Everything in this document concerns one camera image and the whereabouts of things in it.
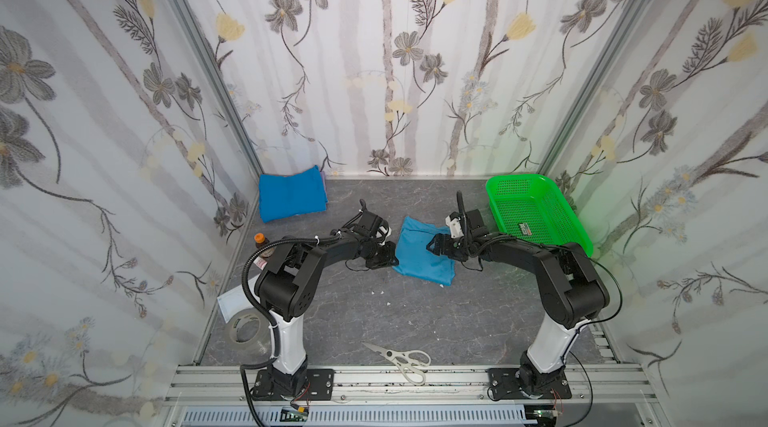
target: green plastic basket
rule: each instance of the green plastic basket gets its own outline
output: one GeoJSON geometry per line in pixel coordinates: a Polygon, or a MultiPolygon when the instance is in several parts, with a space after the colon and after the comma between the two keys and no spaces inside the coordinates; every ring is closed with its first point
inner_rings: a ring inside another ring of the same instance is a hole
{"type": "Polygon", "coordinates": [[[499,175],[488,179],[485,190],[502,232],[536,243],[578,242],[592,255],[592,241],[552,179],[536,173],[499,175]],[[526,225],[530,235],[523,233],[526,225]]]}

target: blue cloth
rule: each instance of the blue cloth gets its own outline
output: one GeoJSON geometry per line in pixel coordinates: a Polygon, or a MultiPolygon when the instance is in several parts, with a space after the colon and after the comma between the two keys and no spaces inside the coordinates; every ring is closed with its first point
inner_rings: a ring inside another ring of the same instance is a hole
{"type": "Polygon", "coordinates": [[[454,261],[438,257],[427,250],[427,244],[436,233],[450,233],[447,227],[435,227],[406,217],[400,230],[395,255],[400,265],[393,267],[404,276],[418,277],[443,285],[451,285],[454,261]]]}
{"type": "Polygon", "coordinates": [[[328,196],[317,165],[291,176],[262,174],[259,179],[259,214],[263,222],[300,213],[323,212],[328,196]]]}

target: wall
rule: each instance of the wall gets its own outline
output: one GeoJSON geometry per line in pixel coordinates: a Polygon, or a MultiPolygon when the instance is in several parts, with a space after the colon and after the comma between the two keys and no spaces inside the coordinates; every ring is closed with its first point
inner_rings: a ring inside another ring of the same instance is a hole
{"type": "Polygon", "coordinates": [[[165,0],[0,18],[0,418],[150,425],[255,181],[165,0]]]}
{"type": "Polygon", "coordinates": [[[768,0],[654,0],[552,172],[677,427],[768,414],[766,22],[768,0]]]}
{"type": "Polygon", "coordinates": [[[189,0],[268,172],[535,170],[627,0],[189,0]]]}

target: metal profile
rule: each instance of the metal profile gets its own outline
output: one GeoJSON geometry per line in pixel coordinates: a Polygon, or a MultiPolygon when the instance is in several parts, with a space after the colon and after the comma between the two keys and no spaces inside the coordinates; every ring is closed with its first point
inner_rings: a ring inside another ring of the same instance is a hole
{"type": "Polygon", "coordinates": [[[587,76],[587,80],[581,86],[573,106],[568,111],[567,116],[563,120],[562,124],[558,128],[558,133],[555,134],[554,140],[549,145],[547,153],[544,155],[541,165],[539,165],[538,172],[542,175],[555,174],[550,172],[554,163],[560,157],[560,153],[565,148],[565,144],[571,138],[571,135],[576,130],[581,117],[589,107],[590,101],[597,91],[603,79],[608,74],[611,67],[614,66],[616,59],[621,52],[621,48],[627,43],[632,29],[638,23],[643,10],[650,4],[651,0],[629,0],[627,7],[621,12],[616,26],[608,37],[608,41],[605,43],[598,59],[595,61],[592,70],[587,76]]]}
{"type": "MultiPolygon", "coordinates": [[[[402,374],[387,365],[337,365],[330,401],[312,405],[364,405],[397,402],[402,405],[497,405],[487,398],[491,367],[517,365],[432,365],[427,384],[404,382],[402,374]]],[[[658,403],[648,378],[638,364],[586,364],[595,403],[658,403]]],[[[579,365],[566,366],[573,398],[566,403],[589,402],[589,386],[579,365]]],[[[248,373],[250,383],[256,372],[248,373]]],[[[237,367],[178,367],[164,405],[168,407],[232,405],[242,406],[243,384],[237,367]]],[[[516,400],[516,404],[541,403],[516,400]]]]}
{"type": "Polygon", "coordinates": [[[216,66],[216,60],[213,57],[213,52],[208,47],[205,35],[203,35],[202,29],[197,24],[197,21],[187,0],[168,0],[171,8],[176,15],[177,20],[181,24],[184,35],[192,47],[195,57],[200,62],[200,66],[203,68],[205,76],[211,86],[214,89],[216,95],[216,103],[224,108],[224,114],[232,127],[232,131],[235,134],[238,144],[242,147],[243,154],[245,155],[248,163],[253,171],[253,174],[258,178],[264,173],[264,168],[259,162],[259,157],[256,155],[254,146],[250,142],[250,137],[245,132],[243,123],[240,122],[240,115],[237,113],[232,98],[229,95],[229,91],[226,89],[224,79],[221,77],[221,72],[216,66]]]}

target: scissors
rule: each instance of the scissors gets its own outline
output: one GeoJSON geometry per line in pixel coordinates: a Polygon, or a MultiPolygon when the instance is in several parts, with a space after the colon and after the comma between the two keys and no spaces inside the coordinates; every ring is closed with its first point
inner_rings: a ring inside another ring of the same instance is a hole
{"type": "Polygon", "coordinates": [[[411,384],[424,385],[424,382],[426,382],[427,376],[424,372],[424,368],[432,364],[432,357],[430,357],[429,354],[423,350],[407,350],[405,352],[398,352],[396,350],[385,349],[384,347],[379,347],[379,345],[373,345],[365,342],[363,342],[362,345],[365,345],[373,352],[379,353],[379,355],[389,360],[389,362],[395,364],[397,368],[400,369],[402,376],[405,377],[406,380],[411,384]],[[411,357],[411,354],[424,355],[427,357],[427,362],[424,363],[421,360],[414,359],[411,357]],[[416,382],[415,380],[411,379],[408,376],[408,373],[420,377],[421,382],[416,382]]]}

